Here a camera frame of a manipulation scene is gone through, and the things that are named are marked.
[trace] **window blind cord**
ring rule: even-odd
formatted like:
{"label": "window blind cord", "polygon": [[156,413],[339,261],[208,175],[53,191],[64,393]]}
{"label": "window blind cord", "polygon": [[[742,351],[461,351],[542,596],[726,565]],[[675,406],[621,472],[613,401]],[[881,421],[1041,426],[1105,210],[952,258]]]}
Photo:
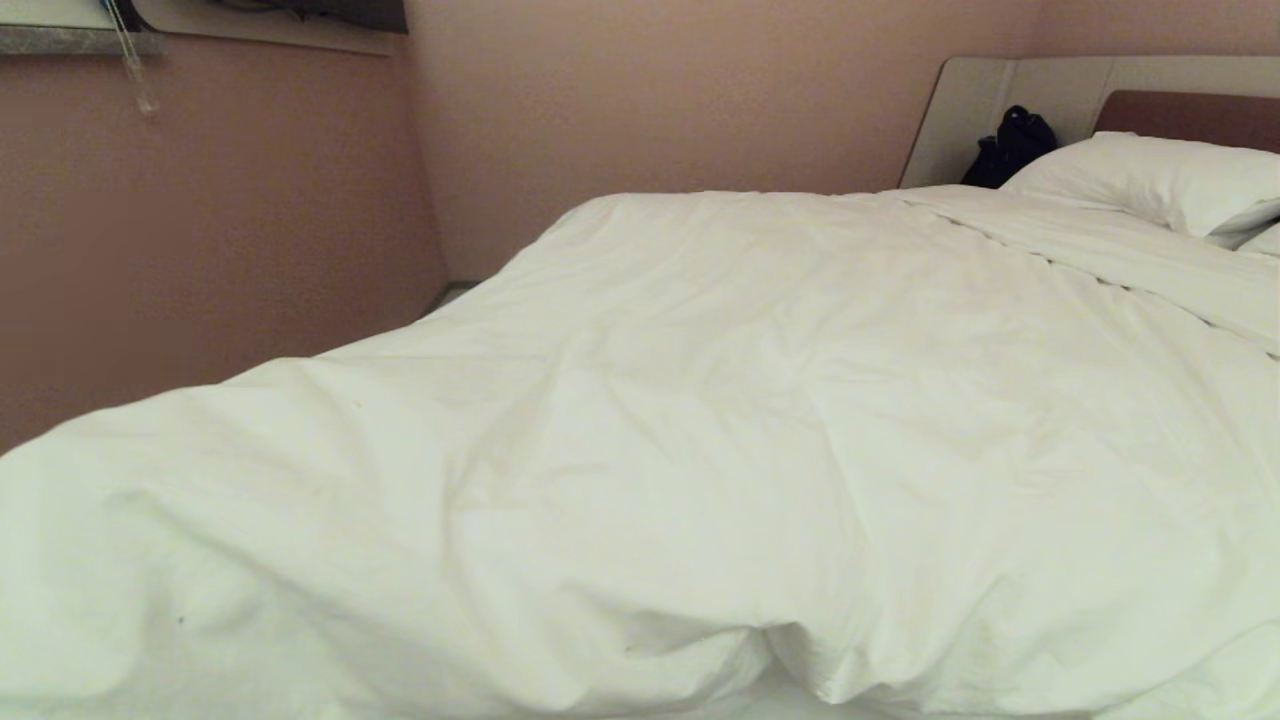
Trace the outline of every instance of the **window blind cord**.
{"label": "window blind cord", "polygon": [[133,37],[124,24],[124,15],[120,14],[120,8],[116,6],[115,0],[105,0],[105,5],[106,10],[111,14],[111,24],[115,26],[115,35],[120,38],[120,50],[124,53],[124,69],[129,73],[129,79],[133,81],[138,100],[138,111],[150,118],[160,110],[160,102],[156,100],[155,94],[151,92],[147,78],[142,74],[142,58],[138,55],[138,49],[133,45]]}

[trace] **black bag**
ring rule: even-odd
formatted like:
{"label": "black bag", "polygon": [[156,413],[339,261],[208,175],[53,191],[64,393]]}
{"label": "black bag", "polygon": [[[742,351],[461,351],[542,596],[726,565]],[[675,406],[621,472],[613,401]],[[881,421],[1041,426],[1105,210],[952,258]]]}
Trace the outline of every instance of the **black bag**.
{"label": "black bag", "polygon": [[963,184],[996,188],[1037,158],[1057,150],[1057,137],[1044,118],[1021,105],[1005,111],[995,137],[978,141],[978,159]]}

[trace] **pink wall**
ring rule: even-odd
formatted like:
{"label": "pink wall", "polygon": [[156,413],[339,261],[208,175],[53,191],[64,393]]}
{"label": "pink wall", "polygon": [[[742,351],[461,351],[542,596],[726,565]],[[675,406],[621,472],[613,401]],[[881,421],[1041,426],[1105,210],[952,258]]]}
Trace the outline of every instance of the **pink wall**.
{"label": "pink wall", "polygon": [[1047,0],[1038,55],[1276,55],[1276,0]]}
{"label": "pink wall", "polygon": [[457,278],[618,191],[893,187],[942,61],[1028,54],[1028,0],[413,0]]}
{"label": "pink wall", "polygon": [[170,38],[0,63],[0,450],[413,319],[444,282],[404,58]]}

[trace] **white comforter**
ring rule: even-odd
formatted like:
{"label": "white comforter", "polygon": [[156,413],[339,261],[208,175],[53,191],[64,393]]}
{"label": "white comforter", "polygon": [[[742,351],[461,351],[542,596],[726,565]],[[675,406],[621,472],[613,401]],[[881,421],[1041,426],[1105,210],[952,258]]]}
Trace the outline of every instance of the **white comforter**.
{"label": "white comforter", "polygon": [[600,199],[0,460],[0,717],[1274,720],[1267,351],[1274,265],[1116,214]]}

